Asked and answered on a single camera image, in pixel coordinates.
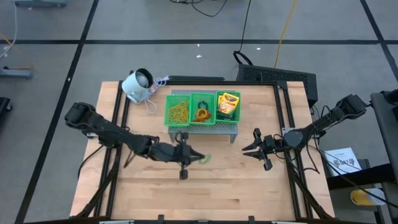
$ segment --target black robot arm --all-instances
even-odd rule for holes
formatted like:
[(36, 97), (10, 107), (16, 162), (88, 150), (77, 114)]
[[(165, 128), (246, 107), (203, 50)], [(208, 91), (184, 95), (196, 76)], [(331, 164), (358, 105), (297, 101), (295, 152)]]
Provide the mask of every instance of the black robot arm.
[(258, 128), (253, 132), (254, 142), (242, 149), (248, 151), (251, 149), (259, 148), (254, 152), (245, 152), (245, 156), (250, 156), (259, 160), (264, 161), (264, 169), (270, 170), (272, 168), (271, 160), (268, 159), (268, 154), (276, 154), (277, 152), (283, 152), (287, 163), (287, 172), (289, 176), (294, 180), (298, 187), (303, 192), (305, 198), (307, 198), (310, 205), (320, 218), (331, 219), (326, 211), (318, 204), (315, 198), (312, 196), (310, 191), (307, 189), (305, 184), (300, 180), (296, 168), (290, 159), (290, 150), (296, 150), (298, 153), (305, 147), (314, 134), (319, 134), (322, 131), (338, 124), (345, 119), (356, 119), (366, 112), (367, 105), (357, 96), (348, 95), (337, 102), (336, 106), (330, 110), (330, 112), (312, 124), (305, 128), (295, 129), (284, 134), (282, 139), (275, 140), (273, 136), (267, 135), (264, 140), (261, 139), (261, 133)]
[(100, 144), (106, 147), (116, 147), (125, 143), (137, 156), (153, 161), (176, 162), (181, 165), (180, 179), (187, 179), (185, 170), (192, 162), (205, 156), (196, 152), (187, 144), (188, 133), (180, 133), (177, 146), (159, 142), (159, 137), (133, 134), (112, 122), (104, 119), (95, 111), (95, 107), (87, 103), (74, 103), (65, 116), (66, 125), (82, 131), (85, 136), (90, 133), (98, 136)]

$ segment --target white paper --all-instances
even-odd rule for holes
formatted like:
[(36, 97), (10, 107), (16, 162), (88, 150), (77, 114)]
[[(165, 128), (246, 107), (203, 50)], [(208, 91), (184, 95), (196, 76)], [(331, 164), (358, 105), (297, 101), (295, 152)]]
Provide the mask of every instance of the white paper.
[[(352, 148), (345, 149), (335, 149), (325, 151), (324, 155), (329, 161), (329, 165), (333, 166), (340, 174), (352, 173), (361, 170), (361, 166), (358, 163), (358, 160), (355, 157), (355, 154)], [(339, 175), (336, 171), (334, 171), (331, 167), (329, 170), (332, 176)]]

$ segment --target wooden table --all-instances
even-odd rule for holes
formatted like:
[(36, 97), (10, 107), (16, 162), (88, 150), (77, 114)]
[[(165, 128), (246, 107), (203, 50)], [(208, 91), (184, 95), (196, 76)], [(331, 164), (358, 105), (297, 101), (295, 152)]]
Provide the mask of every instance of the wooden table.
[[(296, 127), (312, 122), (302, 82), (289, 82), (289, 95)], [(118, 82), (103, 82), (96, 105), (97, 112), (111, 120)], [(180, 167), (173, 163), (155, 162), (141, 157), (125, 169), (123, 163), (129, 149), (123, 146), (112, 219), (155, 220), (159, 214), (166, 220), (295, 220), (285, 161), (269, 155), (273, 168), (265, 172), (263, 162), (243, 156), (241, 149), (253, 142), (254, 128), (263, 136), (280, 134), (274, 91), (271, 86), (167, 85), (151, 96), (157, 104), (154, 114), (145, 104), (130, 103), (127, 126), (133, 133), (159, 136), (169, 142), (164, 126), (165, 96), (172, 90), (236, 90), (241, 92), (242, 115), (239, 134), (234, 144), (227, 136), (190, 135), (188, 144), (194, 150), (212, 155), (207, 164), (193, 163), (188, 167), (189, 179), (179, 180)], [(118, 122), (120, 123), (124, 95)], [(88, 140), (85, 156), (98, 147), (96, 139)], [(318, 203), (334, 216), (330, 194), (320, 155), (310, 153), (321, 174), (306, 172), (308, 189)], [(71, 215), (77, 214), (98, 188), (104, 150), (95, 155), (81, 170)], [(307, 152), (302, 151), (304, 167), (311, 167)], [(297, 190), (301, 216), (305, 216), (303, 199)], [(101, 214), (105, 214), (108, 192), (104, 194)]]

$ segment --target white cable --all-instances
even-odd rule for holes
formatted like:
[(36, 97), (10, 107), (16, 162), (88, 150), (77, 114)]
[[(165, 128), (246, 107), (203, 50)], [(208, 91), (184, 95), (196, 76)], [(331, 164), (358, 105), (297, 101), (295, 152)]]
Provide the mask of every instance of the white cable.
[(17, 5), (15, 4), (15, 1), (13, 1), (14, 5), (14, 21), (15, 21), (15, 33), (14, 33), (14, 40), (12, 40), (11, 45), (4, 51), (3, 54), (0, 55), (0, 59), (3, 58), (7, 54), (7, 52), (11, 49), (11, 46), (15, 44), (15, 41), (17, 39), (17, 32), (18, 32), (18, 20), (17, 20)]
[[(166, 76), (164, 78), (156, 78), (155, 82), (154, 82), (155, 91), (153, 91), (152, 93), (147, 92), (147, 93), (142, 94), (141, 100), (138, 103), (140, 103), (140, 102), (142, 102), (144, 100), (145, 101), (145, 105), (147, 106), (147, 110), (148, 110), (149, 113), (155, 113), (156, 109), (157, 109), (156, 104), (154, 102), (152, 102), (151, 100), (149, 100), (149, 97), (152, 94), (154, 94), (158, 88), (160, 88), (161, 86), (165, 86), (166, 85), (166, 81), (168, 81), (168, 80), (169, 80), (169, 76)], [(153, 111), (149, 110), (148, 103), (152, 103), (152, 105), (154, 105), (155, 109)]]

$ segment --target green plastic bin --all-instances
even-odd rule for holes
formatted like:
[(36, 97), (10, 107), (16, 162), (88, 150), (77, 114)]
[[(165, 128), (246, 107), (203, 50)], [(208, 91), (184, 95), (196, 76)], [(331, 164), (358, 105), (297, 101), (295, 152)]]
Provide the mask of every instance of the green plastic bin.
[[(170, 120), (169, 116), (169, 109), (177, 106), (181, 102), (186, 101), (188, 103), (187, 110), (188, 110), (188, 119), (186, 123), (173, 123)], [(190, 121), (190, 95), (167, 95), (166, 96), (166, 108), (164, 111), (164, 124), (169, 127), (187, 127), (189, 126)]]
[(223, 95), (224, 93), (229, 93), (231, 95), (237, 96), (239, 97), (239, 102), (238, 102), (238, 106), (236, 107), (234, 113), (235, 113), (235, 119), (228, 121), (228, 120), (223, 120), (223, 119), (217, 119), (216, 117), (216, 122), (221, 122), (221, 123), (238, 123), (241, 121), (241, 105), (242, 105), (242, 98), (241, 98), (241, 93), (240, 92), (236, 92), (236, 91), (217, 91), (216, 94), (216, 110), (218, 110), (218, 96)]
[[(205, 122), (193, 122), (194, 119), (197, 118), (198, 112), (198, 104), (204, 101), (208, 104), (208, 111), (211, 114), (211, 117), (207, 119)], [(190, 116), (190, 124), (195, 125), (214, 125), (216, 123), (216, 96), (213, 93), (191, 93), (191, 116)]]

